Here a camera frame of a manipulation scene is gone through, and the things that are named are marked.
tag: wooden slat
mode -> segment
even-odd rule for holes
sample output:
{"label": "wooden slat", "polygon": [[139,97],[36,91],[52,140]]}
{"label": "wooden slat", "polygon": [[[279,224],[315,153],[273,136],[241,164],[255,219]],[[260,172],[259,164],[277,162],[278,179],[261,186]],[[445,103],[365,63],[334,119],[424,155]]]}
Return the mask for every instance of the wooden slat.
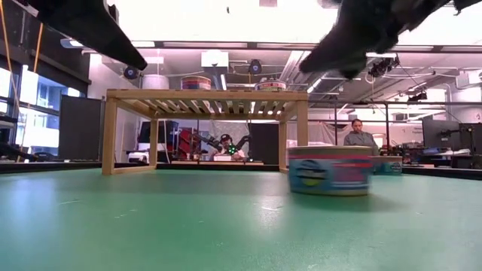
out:
{"label": "wooden slat", "polygon": [[197,113],[165,113],[162,117],[181,120],[278,120],[275,115],[262,114],[197,114]]}
{"label": "wooden slat", "polygon": [[206,104],[204,103],[204,101],[197,100],[196,102],[197,102],[197,104],[201,107],[201,109],[203,109],[204,114],[211,113],[211,112],[209,112],[209,108],[206,106]]}
{"label": "wooden slat", "polygon": [[243,100],[243,114],[251,113],[251,101]]}
{"label": "wooden slat", "polygon": [[171,108],[174,112],[181,112],[181,109],[179,109],[179,106],[177,104],[175,104],[173,101],[171,100],[164,100],[164,103],[169,107]]}
{"label": "wooden slat", "polygon": [[261,108],[262,101],[256,101],[255,108],[253,109],[253,114],[258,114],[259,109]]}
{"label": "wooden slat", "polygon": [[234,114],[239,114],[239,102],[236,100],[233,100],[233,112]]}
{"label": "wooden slat", "polygon": [[264,106],[263,116],[268,114],[268,111],[273,110],[273,101],[267,101],[266,105]]}
{"label": "wooden slat", "polygon": [[114,174],[115,130],[117,124],[117,104],[113,98],[107,98],[104,113],[104,139],[102,155],[102,174]]}
{"label": "wooden slat", "polygon": [[221,103],[221,107],[223,108],[223,112],[225,114],[229,114],[229,107],[227,106],[227,102],[224,100],[219,101]]}
{"label": "wooden slat", "polygon": [[273,109],[273,114],[278,114],[283,109],[283,105],[285,105],[285,102],[283,101],[278,101],[276,102],[276,106]]}
{"label": "wooden slat", "polygon": [[306,92],[273,91],[199,91],[199,90],[107,90],[107,97],[118,99],[202,99],[251,101],[307,101]]}
{"label": "wooden slat", "polygon": [[166,113],[172,113],[172,110],[167,107],[167,105],[164,105],[163,103],[157,101],[156,99],[152,99],[151,102],[156,105],[158,108],[162,109]]}
{"label": "wooden slat", "polygon": [[146,100],[139,100],[141,103],[147,105],[150,109],[155,110],[155,111],[160,111],[159,108],[156,105],[153,105],[151,102],[146,101]]}
{"label": "wooden slat", "polygon": [[191,110],[189,110],[189,107],[185,103],[183,103],[183,101],[180,101],[180,100],[171,100],[171,101],[177,104],[180,107],[180,109],[182,109],[186,113],[191,112]]}
{"label": "wooden slat", "polygon": [[195,105],[191,100],[186,99],[182,100],[190,109],[192,109],[195,113],[201,114],[201,110]]}
{"label": "wooden slat", "polygon": [[125,111],[140,115],[141,117],[154,117],[154,110],[139,101],[117,100],[117,106]]}
{"label": "wooden slat", "polygon": [[212,110],[214,111],[215,114],[220,114],[221,110],[219,110],[218,104],[216,101],[209,101],[209,104],[211,105]]}

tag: black panel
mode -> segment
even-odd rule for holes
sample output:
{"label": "black panel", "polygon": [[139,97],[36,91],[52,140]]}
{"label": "black panel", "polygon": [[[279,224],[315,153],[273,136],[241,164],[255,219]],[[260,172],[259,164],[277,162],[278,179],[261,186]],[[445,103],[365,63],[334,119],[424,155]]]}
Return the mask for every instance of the black panel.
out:
{"label": "black panel", "polygon": [[[29,22],[29,46],[28,49],[37,49],[38,30],[40,23],[31,19]],[[40,53],[60,65],[71,69],[74,72],[88,78],[89,76],[89,54],[82,55],[82,49],[67,49],[60,44],[63,35],[48,27],[44,27],[41,39]]]}
{"label": "black panel", "polygon": [[60,103],[59,158],[98,160],[102,101],[62,96]]}
{"label": "black panel", "polygon": [[[33,67],[33,59],[31,60],[31,65],[29,65],[30,71],[32,70],[32,67]],[[62,84],[66,87],[72,87],[82,93],[87,94],[87,89],[89,85],[86,82],[66,72],[62,72],[59,69],[56,69],[55,67],[45,62],[38,61],[37,74],[45,78],[51,79],[52,81],[56,81],[57,83]]]}
{"label": "black panel", "polygon": [[[3,9],[7,26],[8,43],[17,47],[22,38],[23,9],[12,1],[4,0]],[[0,38],[4,40],[3,26],[0,20]]]}
{"label": "black panel", "polygon": [[251,123],[252,158],[255,161],[263,161],[265,165],[278,164],[278,124],[273,123]]}
{"label": "black panel", "polygon": [[[12,1],[3,1],[7,26],[10,58],[16,62],[14,71],[19,74],[22,65],[33,70],[34,52],[37,48],[40,22]],[[67,87],[87,93],[90,58],[80,49],[61,46],[63,35],[44,27],[37,73]],[[0,67],[7,69],[3,31],[0,29]]]}
{"label": "black panel", "polygon": [[472,133],[474,152],[475,154],[482,154],[482,123],[461,123],[460,140],[462,141],[462,148],[470,149],[470,133],[467,132],[468,127],[473,127]]}

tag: green table surface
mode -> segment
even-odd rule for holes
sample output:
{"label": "green table surface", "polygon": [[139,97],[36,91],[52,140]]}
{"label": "green table surface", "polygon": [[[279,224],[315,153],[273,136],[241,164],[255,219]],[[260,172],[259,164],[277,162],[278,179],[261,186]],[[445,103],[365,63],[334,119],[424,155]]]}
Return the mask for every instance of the green table surface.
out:
{"label": "green table surface", "polygon": [[0,175],[0,270],[482,270],[482,181],[371,192],[293,194],[278,172]]}

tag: speaker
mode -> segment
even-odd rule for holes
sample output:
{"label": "speaker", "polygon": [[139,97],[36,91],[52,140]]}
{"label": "speaker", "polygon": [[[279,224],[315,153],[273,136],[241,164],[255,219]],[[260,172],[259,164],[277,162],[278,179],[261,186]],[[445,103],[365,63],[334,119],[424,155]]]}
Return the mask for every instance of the speaker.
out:
{"label": "speaker", "polygon": [[259,75],[262,72],[261,62],[259,59],[253,59],[249,64],[248,72],[252,75]]}
{"label": "speaker", "polygon": [[127,78],[128,80],[137,79],[139,77],[139,70],[132,66],[127,66],[124,69],[124,77]]}

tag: person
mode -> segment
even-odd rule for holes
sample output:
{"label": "person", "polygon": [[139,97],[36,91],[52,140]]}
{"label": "person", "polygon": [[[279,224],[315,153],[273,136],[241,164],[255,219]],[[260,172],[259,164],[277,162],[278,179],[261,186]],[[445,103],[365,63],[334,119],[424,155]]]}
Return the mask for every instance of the person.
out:
{"label": "person", "polygon": [[[222,147],[221,151],[214,150],[214,152],[211,155],[210,160],[214,160],[214,156],[228,155],[227,149],[229,148],[229,145],[233,144],[233,139],[231,138],[230,135],[224,134],[224,135],[221,135],[220,142],[221,142],[221,147]],[[244,155],[243,150],[238,150],[234,154],[231,155],[231,160],[232,161],[243,161],[244,157],[245,157],[245,155]]]}
{"label": "person", "polygon": [[345,136],[343,145],[372,147],[374,155],[378,155],[378,145],[369,132],[363,132],[363,122],[359,119],[354,119],[352,121],[352,128],[353,131]]}

